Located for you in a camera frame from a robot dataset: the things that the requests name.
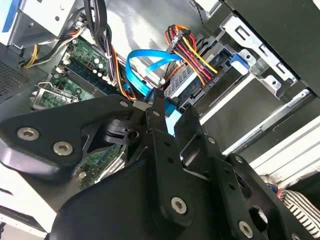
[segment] power cable bundle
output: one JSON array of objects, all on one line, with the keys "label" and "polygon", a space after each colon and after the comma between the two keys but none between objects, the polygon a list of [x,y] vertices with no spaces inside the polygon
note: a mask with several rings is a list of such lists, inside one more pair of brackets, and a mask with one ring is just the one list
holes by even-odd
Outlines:
[{"label": "power cable bundle", "polygon": [[[182,25],[169,26],[165,31],[165,39],[169,45],[167,51],[180,56],[196,72],[204,86],[218,73],[197,53],[195,37],[187,27]],[[173,73],[176,73],[180,67],[177,66]]]}]

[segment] green circuit board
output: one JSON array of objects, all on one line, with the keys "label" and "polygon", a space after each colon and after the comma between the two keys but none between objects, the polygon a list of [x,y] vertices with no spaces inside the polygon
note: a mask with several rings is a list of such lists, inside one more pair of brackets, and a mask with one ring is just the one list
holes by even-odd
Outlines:
[{"label": "green circuit board", "polygon": [[[53,75],[50,82],[55,88],[60,89],[69,95],[77,97],[79,101],[85,101],[94,98],[92,94],[90,94],[68,78],[57,73]],[[38,105],[47,109],[63,106],[69,103],[70,101],[68,101],[66,97],[59,94],[54,94],[49,91],[45,91]]]},{"label": "green circuit board", "polygon": [[75,175],[77,183],[81,189],[86,189],[93,185],[100,175],[120,156],[125,147],[115,144],[106,151],[97,152],[84,159]]},{"label": "green circuit board", "polygon": [[109,62],[87,42],[77,38],[70,48],[70,60],[76,60],[90,71],[98,70],[103,76],[109,73]]},{"label": "green circuit board", "polygon": [[[74,66],[74,64],[76,64],[76,67],[70,70],[68,67]],[[33,99],[33,109],[43,110],[60,107],[107,95],[103,89],[99,88],[98,83],[103,80],[93,70],[107,76],[109,73],[108,60],[101,57],[89,43],[77,38],[67,47],[60,65],[52,73],[49,83],[42,82],[39,85],[36,97],[31,97]],[[95,184],[99,176],[113,161],[119,158],[124,149],[124,146],[114,144],[105,151],[91,154],[83,159],[74,175],[79,187],[86,189]]]}]

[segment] red wire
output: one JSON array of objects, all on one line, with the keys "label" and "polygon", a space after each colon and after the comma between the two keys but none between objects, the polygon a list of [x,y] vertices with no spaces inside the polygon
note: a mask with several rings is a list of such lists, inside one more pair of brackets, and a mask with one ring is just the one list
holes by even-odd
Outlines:
[{"label": "red wire", "polygon": [[196,65],[196,67],[209,79],[211,80],[212,77],[200,66],[199,63],[195,60],[195,58],[187,52],[187,50],[180,44],[178,43],[178,46],[181,48],[181,50],[190,58],[190,60]]},{"label": "red wire", "polygon": [[196,39],[195,39],[195,37],[194,37],[194,35],[193,35],[192,33],[190,33],[190,37],[191,37],[191,40],[192,40],[192,43],[193,43],[193,49],[194,49],[194,50],[197,50]]}]

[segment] metal bracket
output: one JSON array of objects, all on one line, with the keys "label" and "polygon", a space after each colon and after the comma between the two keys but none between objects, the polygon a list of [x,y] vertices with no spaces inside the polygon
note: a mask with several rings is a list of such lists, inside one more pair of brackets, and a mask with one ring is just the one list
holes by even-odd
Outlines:
[{"label": "metal bracket", "polygon": [[[85,158],[98,129],[109,118],[128,117],[133,112],[134,107],[127,99],[109,95],[7,119],[0,123],[0,162],[42,179],[67,180]],[[24,140],[17,134],[21,128],[34,129],[39,135]],[[68,143],[71,153],[56,154],[53,146],[59,142]]]},{"label": "metal bracket", "polygon": [[250,194],[246,197],[247,208],[251,209],[258,206],[265,214],[268,221],[266,230],[269,239],[291,240],[293,234],[298,236],[294,239],[313,239],[246,160],[232,153],[227,161],[233,166],[234,171],[241,179],[242,187],[251,189]]},{"label": "metal bracket", "polygon": [[292,84],[298,81],[239,17],[231,14],[220,28],[241,46],[254,50],[284,81],[291,80]]}]

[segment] metal tab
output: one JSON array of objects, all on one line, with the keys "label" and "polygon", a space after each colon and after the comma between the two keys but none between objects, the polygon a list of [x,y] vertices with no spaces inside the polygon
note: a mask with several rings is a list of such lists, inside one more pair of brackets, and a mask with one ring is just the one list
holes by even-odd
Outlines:
[{"label": "metal tab", "polygon": [[231,14],[220,26],[238,44],[254,50],[284,81],[290,79],[292,83],[297,78],[282,62],[264,45],[264,43],[237,16]]}]

